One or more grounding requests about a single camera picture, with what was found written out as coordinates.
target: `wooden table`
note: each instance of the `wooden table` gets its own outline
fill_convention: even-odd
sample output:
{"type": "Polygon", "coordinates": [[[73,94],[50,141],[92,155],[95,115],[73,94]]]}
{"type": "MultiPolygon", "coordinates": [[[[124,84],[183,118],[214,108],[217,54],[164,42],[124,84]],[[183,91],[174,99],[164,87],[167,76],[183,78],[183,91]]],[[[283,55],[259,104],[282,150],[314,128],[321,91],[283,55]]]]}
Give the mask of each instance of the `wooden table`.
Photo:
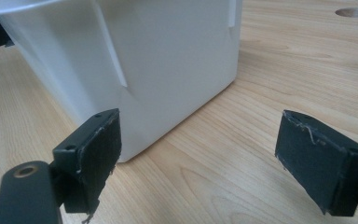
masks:
{"type": "MultiPolygon", "coordinates": [[[[358,142],[358,1],[247,0],[238,78],[108,179],[92,223],[358,223],[322,215],[274,157],[284,109],[358,142]]],[[[76,128],[16,48],[0,48],[0,178],[76,128]]],[[[86,215],[63,214],[64,223],[86,215]]]]}

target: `tabletop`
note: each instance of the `tabletop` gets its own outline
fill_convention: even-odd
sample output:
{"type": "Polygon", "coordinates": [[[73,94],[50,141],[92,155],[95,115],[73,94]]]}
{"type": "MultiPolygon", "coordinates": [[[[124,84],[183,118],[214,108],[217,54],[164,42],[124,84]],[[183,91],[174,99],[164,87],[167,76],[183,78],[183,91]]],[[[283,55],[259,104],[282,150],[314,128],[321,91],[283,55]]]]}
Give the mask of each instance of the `tabletop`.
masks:
{"type": "MultiPolygon", "coordinates": [[[[358,1],[245,0],[235,81],[119,164],[91,223],[358,223],[358,209],[324,216],[274,157],[284,109],[358,142],[358,18],[336,14],[346,7],[358,1]]],[[[16,47],[0,48],[0,178],[51,162],[75,128],[16,47]]]]}

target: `round hole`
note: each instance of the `round hole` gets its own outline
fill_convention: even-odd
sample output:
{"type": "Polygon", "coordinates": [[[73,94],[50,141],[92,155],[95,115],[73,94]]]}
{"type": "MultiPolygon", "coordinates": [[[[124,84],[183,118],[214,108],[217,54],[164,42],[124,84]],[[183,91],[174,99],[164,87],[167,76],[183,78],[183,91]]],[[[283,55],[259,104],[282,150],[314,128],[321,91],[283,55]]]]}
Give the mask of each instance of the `round hole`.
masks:
{"type": "Polygon", "coordinates": [[[67,146],[65,149],[66,149],[66,150],[71,150],[71,149],[75,149],[75,148],[76,148],[75,145],[69,145],[69,146],[67,146]]]}
{"type": "Polygon", "coordinates": [[[336,11],[338,16],[358,18],[358,7],[347,7],[336,11]]]}
{"type": "Polygon", "coordinates": [[[24,167],[21,167],[20,169],[18,169],[14,173],[14,177],[23,178],[23,177],[26,177],[26,176],[36,173],[36,171],[37,171],[37,166],[35,166],[35,165],[24,166],[24,167]]]}
{"type": "Polygon", "coordinates": [[[358,149],[357,149],[357,148],[350,147],[350,148],[349,148],[349,151],[350,151],[351,153],[358,154],[358,149]]]}

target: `white plastic bin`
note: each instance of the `white plastic bin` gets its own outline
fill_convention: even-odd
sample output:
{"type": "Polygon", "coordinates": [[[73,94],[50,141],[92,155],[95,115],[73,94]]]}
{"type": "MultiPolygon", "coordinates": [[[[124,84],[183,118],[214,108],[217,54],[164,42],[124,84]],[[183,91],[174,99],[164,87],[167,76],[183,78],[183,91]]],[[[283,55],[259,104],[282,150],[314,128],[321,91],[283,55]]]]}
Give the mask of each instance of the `white plastic bin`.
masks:
{"type": "Polygon", "coordinates": [[[120,109],[127,161],[233,81],[241,5],[0,0],[0,22],[75,122],[120,109]]]}

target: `white box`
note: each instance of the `white box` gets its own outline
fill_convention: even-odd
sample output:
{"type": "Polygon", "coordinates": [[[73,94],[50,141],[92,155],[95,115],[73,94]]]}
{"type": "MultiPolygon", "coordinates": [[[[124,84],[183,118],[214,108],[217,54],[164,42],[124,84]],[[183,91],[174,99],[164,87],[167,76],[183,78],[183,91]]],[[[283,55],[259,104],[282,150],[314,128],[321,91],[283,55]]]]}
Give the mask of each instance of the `white box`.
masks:
{"type": "Polygon", "coordinates": [[[0,22],[77,124],[120,109],[120,161],[127,161],[233,81],[241,6],[242,0],[0,0],[0,22]]]}

